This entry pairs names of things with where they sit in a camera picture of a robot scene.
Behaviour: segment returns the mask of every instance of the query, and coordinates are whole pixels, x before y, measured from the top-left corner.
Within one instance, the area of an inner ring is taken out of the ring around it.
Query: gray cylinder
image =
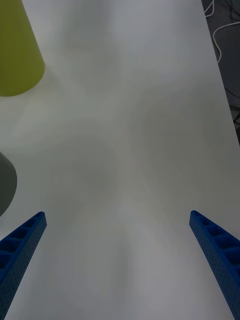
[[[0,152],[0,216],[12,202],[16,188],[16,170],[13,164]]]

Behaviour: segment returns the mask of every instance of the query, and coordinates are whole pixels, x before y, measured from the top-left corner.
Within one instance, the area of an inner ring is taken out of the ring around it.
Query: perforated blue plastic
[[[197,211],[189,225],[235,320],[240,320],[240,241]]]
[[[0,241],[0,320],[12,303],[47,221],[39,212]]]

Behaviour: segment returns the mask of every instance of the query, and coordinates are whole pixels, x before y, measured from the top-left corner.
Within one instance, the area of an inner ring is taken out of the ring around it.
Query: white table surface
[[[25,0],[46,64],[0,98],[3,238],[47,229],[6,320],[228,320],[189,227],[240,238],[240,151],[200,0]]]

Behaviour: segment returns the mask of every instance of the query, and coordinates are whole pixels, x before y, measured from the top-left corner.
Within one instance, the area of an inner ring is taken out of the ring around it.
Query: yellow cone
[[[0,0],[0,96],[34,87],[44,61],[21,0]]]

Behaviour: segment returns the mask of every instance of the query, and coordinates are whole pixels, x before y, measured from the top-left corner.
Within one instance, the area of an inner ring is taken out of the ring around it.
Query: white cable
[[[210,14],[205,15],[206,18],[211,17],[214,14],[214,0],[212,0],[212,2],[210,3],[210,5],[212,5],[212,11]]]
[[[206,8],[206,10],[204,11],[204,13],[206,13],[207,11],[208,11],[208,9],[211,7],[211,5],[213,4],[213,0],[212,0],[212,2],[210,3],[210,5]]]
[[[220,62],[220,60],[221,60],[221,58],[222,58],[222,51],[221,51],[221,49],[219,48],[219,46],[218,46],[218,44],[217,44],[217,42],[216,42],[216,40],[215,40],[215,34],[216,34],[216,32],[219,31],[219,30],[221,30],[221,29],[223,29],[223,28],[230,27],[230,26],[234,26],[234,25],[239,25],[239,24],[240,24],[240,21],[234,22],[234,23],[225,24],[225,25],[220,26],[219,28],[217,28],[217,29],[213,32],[213,34],[212,34],[212,39],[213,39],[214,44],[215,44],[215,46],[216,46],[216,48],[217,48],[217,50],[218,50],[218,52],[219,52],[219,58],[218,58],[218,60],[217,60],[217,63],[218,63],[218,64],[219,64],[219,62]]]

